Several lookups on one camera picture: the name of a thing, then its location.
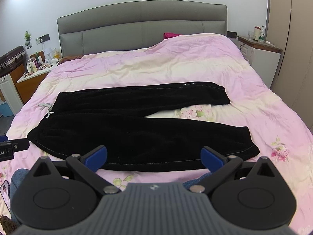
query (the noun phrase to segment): gray drawstring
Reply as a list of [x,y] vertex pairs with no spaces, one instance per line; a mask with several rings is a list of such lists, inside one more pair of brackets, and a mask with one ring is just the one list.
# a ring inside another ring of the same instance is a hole
[[43,110],[45,107],[48,107],[48,116],[47,118],[49,118],[50,114],[52,114],[53,112],[51,112],[52,109],[52,105],[50,102],[48,103],[41,103],[41,104],[37,104],[37,106],[41,106],[40,110]]

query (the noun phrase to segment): cup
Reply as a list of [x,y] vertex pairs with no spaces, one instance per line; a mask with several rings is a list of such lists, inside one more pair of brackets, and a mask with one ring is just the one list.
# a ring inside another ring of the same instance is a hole
[[249,31],[249,32],[248,32],[248,39],[251,40],[251,41],[253,41],[253,37],[254,37],[254,32]]

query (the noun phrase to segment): phone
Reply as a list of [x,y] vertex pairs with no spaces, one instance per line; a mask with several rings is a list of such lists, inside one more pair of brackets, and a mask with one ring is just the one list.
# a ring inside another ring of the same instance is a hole
[[10,211],[10,184],[7,180],[5,180],[0,186],[0,192],[5,204],[7,205],[7,209]]

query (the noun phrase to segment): bedsheet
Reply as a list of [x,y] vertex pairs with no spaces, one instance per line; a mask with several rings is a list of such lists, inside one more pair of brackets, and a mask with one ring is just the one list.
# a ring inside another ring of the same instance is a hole
[[[313,136],[297,114],[264,85],[237,47],[222,35],[178,36],[148,49],[105,52],[65,62],[43,80],[14,118],[7,136],[26,137],[47,113],[47,108],[41,110],[38,104],[53,104],[62,91],[188,81],[210,81],[224,86],[231,104],[199,103],[149,117],[248,126],[260,149],[259,156],[271,158],[297,199],[290,227],[299,234],[308,234],[313,229]],[[188,129],[182,128],[181,133],[188,137]],[[41,155],[47,153],[31,143],[29,150],[15,153],[14,160],[1,162],[0,182],[10,181],[17,169],[31,168]],[[164,173],[98,170],[97,174],[124,190],[129,182],[185,182],[206,172],[205,169]]]

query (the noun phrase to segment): black pants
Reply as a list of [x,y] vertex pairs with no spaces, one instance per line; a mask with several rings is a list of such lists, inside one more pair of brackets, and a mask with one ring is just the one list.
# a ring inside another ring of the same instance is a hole
[[53,105],[54,113],[44,117],[27,138],[62,159],[105,145],[108,158],[103,169],[202,169],[203,146],[244,160],[259,154],[248,127],[145,116],[196,104],[229,103],[225,88],[210,82],[64,92]]

